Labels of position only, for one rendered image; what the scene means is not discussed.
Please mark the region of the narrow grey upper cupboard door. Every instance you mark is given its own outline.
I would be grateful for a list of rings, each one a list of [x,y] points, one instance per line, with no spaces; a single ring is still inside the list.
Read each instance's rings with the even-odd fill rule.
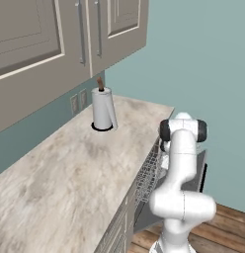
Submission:
[[[100,0],[102,57],[94,0],[86,0],[91,76],[146,46],[149,0]]]

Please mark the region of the wide grey upper cupboard door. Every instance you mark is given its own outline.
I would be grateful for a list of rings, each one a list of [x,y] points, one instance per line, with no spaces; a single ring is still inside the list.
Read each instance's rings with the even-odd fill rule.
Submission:
[[[91,78],[80,63],[76,0],[0,0],[0,131]]]

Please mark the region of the grey wall socket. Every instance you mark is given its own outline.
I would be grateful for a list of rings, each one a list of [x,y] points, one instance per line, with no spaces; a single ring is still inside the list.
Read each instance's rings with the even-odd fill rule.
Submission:
[[[79,92],[81,110],[87,107],[87,90],[83,89]]]
[[[71,104],[71,111],[72,115],[75,116],[79,112],[79,102],[78,102],[78,95],[75,94],[70,98],[70,104]]]

